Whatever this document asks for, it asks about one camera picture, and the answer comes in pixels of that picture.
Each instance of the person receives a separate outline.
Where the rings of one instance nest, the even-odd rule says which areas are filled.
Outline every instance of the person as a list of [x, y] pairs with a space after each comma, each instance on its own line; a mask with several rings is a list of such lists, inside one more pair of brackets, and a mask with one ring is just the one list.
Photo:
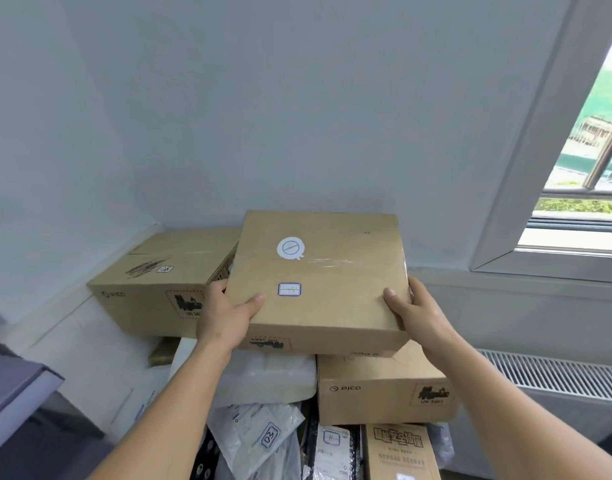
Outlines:
[[[408, 282], [412, 304], [391, 289], [383, 298], [452, 382], [498, 478], [612, 480], [608, 453], [514, 386], [457, 334], [422, 282]], [[217, 382], [264, 302], [255, 295], [233, 306], [226, 284], [210, 284], [192, 354], [89, 479], [189, 478]]]

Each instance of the pile of packages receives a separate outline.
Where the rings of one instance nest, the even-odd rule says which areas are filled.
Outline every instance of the pile of packages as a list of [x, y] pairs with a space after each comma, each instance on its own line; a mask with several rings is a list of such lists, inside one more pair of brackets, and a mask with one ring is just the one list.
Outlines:
[[232, 303], [266, 300], [220, 379], [192, 479], [438, 480], [458, 402], [382, 299], [408, 295], [390, 214], [250, 211], [242, 228], [156, 234], [89, 282], [126, 333], [181, 337], [110, 439], [187, 359], [206, 286], [226, 277]]

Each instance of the box top surface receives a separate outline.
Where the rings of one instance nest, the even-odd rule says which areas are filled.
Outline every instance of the box top surface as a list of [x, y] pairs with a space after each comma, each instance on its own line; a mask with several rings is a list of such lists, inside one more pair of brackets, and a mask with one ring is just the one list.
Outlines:
[[320, 381], [368, 381], [377, 379], [443, 379], [413, 340], [393, 357], [318, 355]]
[[[371, 480], [441, 480], [425, 426], [367, 424], [366, 446], [368, 478]], [[387, 460], [380, 457], [382, 453], [386, 455]]]
[[237, 244], [240, 231], [226, 227], [157, 233], [88, 284], [206, 283]]
[[261, 324], [403, 330], [385, 287], [408, 295], [395, 215], [251, 210], [226, 295], [263, 293]]

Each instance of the round seal sticker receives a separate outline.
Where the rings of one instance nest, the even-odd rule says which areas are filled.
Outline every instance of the round seal sticker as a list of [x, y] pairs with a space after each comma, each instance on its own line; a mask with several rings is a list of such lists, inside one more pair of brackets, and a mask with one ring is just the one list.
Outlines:
[[301, 259], [304, 257], [304, 243], [299, 237], [286, 237], [279, 241], [277, 254], [284, 259]]

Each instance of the radiator grille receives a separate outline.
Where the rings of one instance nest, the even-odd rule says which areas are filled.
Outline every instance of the radiator grille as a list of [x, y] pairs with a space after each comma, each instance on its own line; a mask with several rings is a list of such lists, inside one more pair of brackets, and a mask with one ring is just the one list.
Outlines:
[[514, 384], [612, 401], [612, 367], [591, 363], [479, 350]]

